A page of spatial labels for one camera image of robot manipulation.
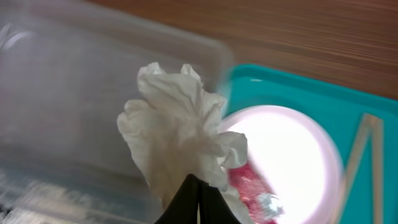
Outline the red snack wrapper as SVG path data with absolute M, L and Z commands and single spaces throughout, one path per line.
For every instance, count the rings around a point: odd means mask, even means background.
M 249 216 L 257 224 L 277 224 L 284 214 L 276 194 L 258 172 L 247 162 L 237 169 L 229 169 L 229 182 L 240 194 L 239 198 L 248 208 Z

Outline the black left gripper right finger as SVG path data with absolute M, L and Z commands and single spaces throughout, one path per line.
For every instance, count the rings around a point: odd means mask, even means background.
M 199 197 L 201 224 L 240 224 L 216 187 L 201 182 Z

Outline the white napkin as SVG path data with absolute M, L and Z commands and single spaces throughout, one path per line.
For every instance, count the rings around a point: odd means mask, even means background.
M 251 223 L 227 171 L 245 165 L 248 140 L 243 133 L 220 131 L 226 98 L 207 92 L 200 76 L 185 64 L 178 73 L 157 62 L 137 74 L 140 100 L 129 100 L 117 126 L 150 191 L 168 208 L 187 175 L 218 189 L 231 213 Z

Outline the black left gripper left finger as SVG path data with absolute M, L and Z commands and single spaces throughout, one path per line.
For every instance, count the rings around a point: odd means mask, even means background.
M 164 213 L 154 224 L 197 224 L 199 180 L 188 174 Z

